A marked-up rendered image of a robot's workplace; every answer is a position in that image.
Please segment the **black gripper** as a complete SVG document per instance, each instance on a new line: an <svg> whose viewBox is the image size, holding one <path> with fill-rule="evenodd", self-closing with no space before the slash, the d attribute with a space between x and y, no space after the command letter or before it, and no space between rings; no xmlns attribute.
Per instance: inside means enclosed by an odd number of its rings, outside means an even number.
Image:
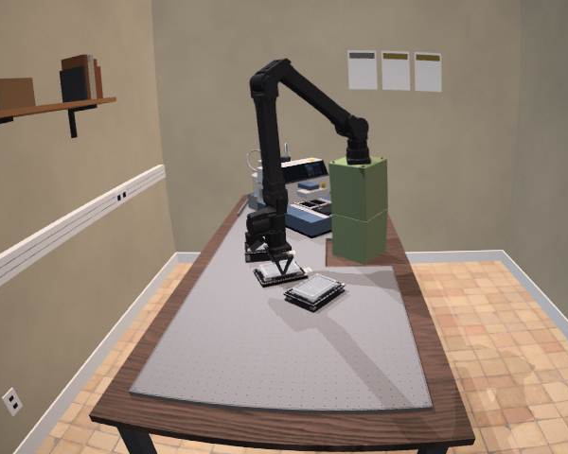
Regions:
<svg viewBox="0 0 568 454"><path fill-rule="evenodd" d="M270 249L270 247L268 245L264 245L264 249L266 250L267 254L269 255L269 257L271 258L272 262L276 263L281 275L286 274L288 267L290 266L291 262L293 261L293 254L286 254L286 253L281 253L281 251L286 250L286 252L289 252L292 250L292 246L286 241L286 228L282 231L277 231L278 233L280 233L280 245L281 247L278 248L272 248ZM281 269L279 261L282 260L287 260L286 266L284 271Z"/></svg>

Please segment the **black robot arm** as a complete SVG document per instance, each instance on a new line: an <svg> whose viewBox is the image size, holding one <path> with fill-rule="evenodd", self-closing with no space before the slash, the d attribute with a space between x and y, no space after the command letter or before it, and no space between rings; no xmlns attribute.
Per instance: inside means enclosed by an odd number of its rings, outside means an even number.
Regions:
<svg viewBox="0 0 568 454"><path fill-rule="evenodd" d="M350 135L347 137L346 148L346 159L349 166L371 164L366 140L368 139L369 127L364 118L355 117L340 107L298 73L288 59L274 60L257 71L250 78L249 83L251 98L254 100L257 113L263 175L262 196L266 208L247 215L246 227L248 232L245 232L245 239L246 245L249 245L248 248L251 251L255 251L264 242L270 249L281 247L280 233L277 231L286 228L285 213L287 213L289 200L288 189L285 187L282 172L275 104L276 98L279 96L277 85L279 82L290 88L329 119L335 125L335 130L339 135L341 134L344 137L346 137L345 134ZM275 233L269 232L269 230L275 231Z"/></svg>

